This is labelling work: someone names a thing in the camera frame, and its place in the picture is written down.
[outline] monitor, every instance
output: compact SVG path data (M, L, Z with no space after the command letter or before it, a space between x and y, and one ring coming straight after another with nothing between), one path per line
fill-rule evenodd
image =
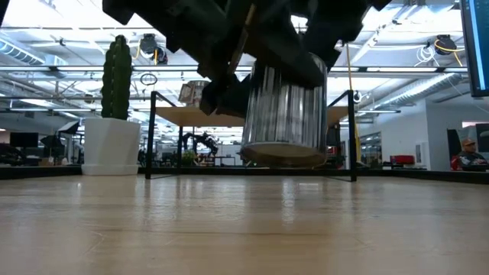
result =
M10 133L10 146L12 147L37 147L39 144L38 133Z
M489 96L489 0L460 0L472 96Z

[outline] silver cylinder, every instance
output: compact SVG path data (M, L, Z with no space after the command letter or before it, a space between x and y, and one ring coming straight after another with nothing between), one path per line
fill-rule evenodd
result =
M324 84L305 89L281 77L280 70L255 63L243 129L241 153L271 167L313 167L326 160L326 65Z

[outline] cactus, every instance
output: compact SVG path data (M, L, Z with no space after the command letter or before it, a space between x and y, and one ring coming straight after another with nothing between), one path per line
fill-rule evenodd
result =
M105 54L101 90L103 118L128 119L131 74L129 46L125 37L118 35Z

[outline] man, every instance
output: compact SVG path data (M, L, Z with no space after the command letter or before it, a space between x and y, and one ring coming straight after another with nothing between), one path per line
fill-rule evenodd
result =
M458 154L458 165L464 171L485 171L489 169L487 161L480 154L475 153L475 141L463 140L462 151Z

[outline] white planter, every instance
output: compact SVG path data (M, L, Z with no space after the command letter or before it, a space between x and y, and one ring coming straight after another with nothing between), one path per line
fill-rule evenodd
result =
M83 174L137 174L140 134L141 126L138 123L114 118L87 118Z

